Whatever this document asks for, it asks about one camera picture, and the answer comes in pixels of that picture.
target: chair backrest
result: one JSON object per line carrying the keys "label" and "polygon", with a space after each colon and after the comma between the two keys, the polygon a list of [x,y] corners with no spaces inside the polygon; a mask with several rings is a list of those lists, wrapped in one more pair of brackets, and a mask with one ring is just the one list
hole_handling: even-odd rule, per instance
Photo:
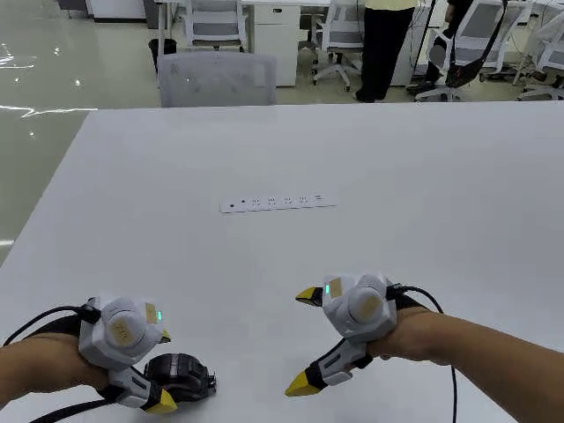
{"label": "chair backrest", "polygon": [[193,41],[247,42],[241,0],[185,0],[184,25],[189,46]]}
{"label": "chair backrest", "polygon": [[358,49],[363,44],[364,5],[357,0],[331,0],[323,29],[322,49]]}
{"label": "chair backrest", "polygon": [[538,28],[531,36],[538,40],[537,69],[564,70],[564,11]]}
{"label": "chair backrest", "polygon": [[[531,7],[529,2],[508,2],[500,31],[484,67],[494,67],[497,71],[501,69],[509,37],[519,23],[520,17],[529,7]],[[502,13],[503,2],[501,0],[474,0],[472,2],[456,31],[456,64],[464,65],[482,56]]]}
{"label": "chair backrest", "polygon": [[159,58],[164,108],[276,104],[276,58],[195,51]]}

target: black trash bin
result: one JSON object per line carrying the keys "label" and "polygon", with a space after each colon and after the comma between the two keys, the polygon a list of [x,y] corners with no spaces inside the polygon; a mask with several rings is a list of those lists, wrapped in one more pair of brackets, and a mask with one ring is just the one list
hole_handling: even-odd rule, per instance
{"label": "black trash bin", "polygon": [[[155,70],[158,72],[159,67],[157,66],[157,56],[159,55],[159,40],[153,38],[149,41],[149,48],[152,53],[152,62],[155,65]],[[165,39],[165,55],[172,55],[176,53],[176,41],[171,38]]]}

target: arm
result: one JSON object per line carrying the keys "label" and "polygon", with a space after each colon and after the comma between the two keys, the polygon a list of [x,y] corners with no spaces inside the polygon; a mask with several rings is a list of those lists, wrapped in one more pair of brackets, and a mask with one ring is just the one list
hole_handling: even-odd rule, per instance
{"label": "arm", "polygon": [[520,423],[564,414],[564,354],[497,330],[412,308],[401,310],[396,330],[369,351],[450,364]]}
{"label": "arm", "polygon": [[0,407],[30,392],[107,384],[107,373],[80,356],[71,335],[40,334],[0,348]]}
{"label": "arm", "polygon": [[455,15],[455,5],[449,4],[449,7],[447,7],[447,11],[444,14],[444,21],[450,23],[454,15]]}

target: black bag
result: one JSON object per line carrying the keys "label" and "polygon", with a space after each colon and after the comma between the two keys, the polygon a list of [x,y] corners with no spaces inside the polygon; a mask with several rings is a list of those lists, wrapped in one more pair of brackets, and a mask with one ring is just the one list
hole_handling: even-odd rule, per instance
{"label": "black bag", "polygon": [[486,49],[482,56],[476,59],[473,62],[465,64],[461,66],[456,64],[456,34],[452,36],[452,48],[450,49],[450,66],[449,71],[447,72],[447,80],[446,85],[452,88],[458,88],[462,85],[469,84],[475,77],[478,76],[480,69],[484,66],[486,62],[487,55],[490,54],[492,51],[492,47],[494,46],[495,39],[497,38],[498,33],[500,32],[501,23],[503,22],[503,18],[505,17],[505,12],[508,7],[508,0],[501,0],[503,2],[503,13],[501,14],[500,21],[497,23],[497,26],[493,30],[492,38],[487,43]]}

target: forearm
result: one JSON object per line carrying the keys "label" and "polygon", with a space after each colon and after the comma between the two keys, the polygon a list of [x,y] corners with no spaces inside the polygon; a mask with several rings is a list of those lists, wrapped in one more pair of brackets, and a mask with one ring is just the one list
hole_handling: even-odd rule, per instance
{"label": "forearm", "polygon": [[564,415],[564,354],[474,323],[446,317],[438,356],[520,423]]}
{"label": "forearm", "polygon": [[31,357],[21,344],[0,348],[0,407],[29,392]]}

